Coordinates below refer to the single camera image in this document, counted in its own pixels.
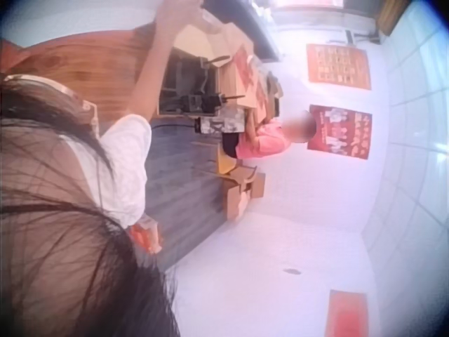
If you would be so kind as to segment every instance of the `white wall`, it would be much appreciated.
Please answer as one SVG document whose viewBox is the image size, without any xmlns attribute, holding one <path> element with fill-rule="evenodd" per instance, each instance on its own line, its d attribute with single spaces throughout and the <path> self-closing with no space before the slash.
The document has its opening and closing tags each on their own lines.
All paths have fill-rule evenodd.
<svg viewBox="0 0 449 337">
<path fill-rule="evenodd" d="M 170 273 L 184 337 L 324 336 L 331 289 L 368 294 L 371 336 L 379 336 L 374 275 L 359 234 L 247 213 Z"/>
<path fill-rule="evenodd" d="M 373 115 L 373 136 L 367 161 L 307 150 L 293 145 L 286 153 L 254 161 L 267 173 L 265 197 L 252 210 L 296 223 L 361 232 L 379 189 L 387 150 L 389 103 L 382 47 L 360 43 L 370 64 L 372 90 L 308 82 L 306 44 L 345 40 L 340 30 L 279 32 L 285 53 L 282 63 L 270 65 L 285 96 L 281 118 L 294 117 L 310 104 L 344 107 Z"/>
<path fill-rule="evenodd" d="M 161 0 L 22 0 L 1 35 L 21 47 L 86 32 L 134 29 L 153 21 Z"/>
<path fill-rule="evenodd" d="M 389 144 L 363 239 L 384 336 L 424 336 L 449 310 L 449 33 L 424 2 L 415 2 L 383 48 Z"/>
</svg>

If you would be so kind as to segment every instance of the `person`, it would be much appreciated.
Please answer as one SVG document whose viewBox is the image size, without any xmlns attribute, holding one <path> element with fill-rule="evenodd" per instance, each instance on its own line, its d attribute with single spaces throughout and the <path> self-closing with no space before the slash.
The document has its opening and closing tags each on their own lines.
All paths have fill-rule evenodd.
<svg viewBox="0 0 449 337">
<path fill-rule="evenodd" d="M 2 336 L 180 335 L 173 291 L 153 260 L 137 260 L 125 228 L 145 206 L 148 121 L 170 50 L 200 5 L 161 4 L 128 109 L 101 138 L 65 91 L 36 78 L 0 84 Z"/>
<path fill-rule="evenodd" d="M 249 111 L 243 133 L 222 133 L 223 151 L 237 159 L 263 158 L 285 152 L 292 143 L 307 143 L 316 133 L 316 121 L 305 117 L 281 123 L 275 119 L 256 127 L 255 112 Z"/>
</svg>

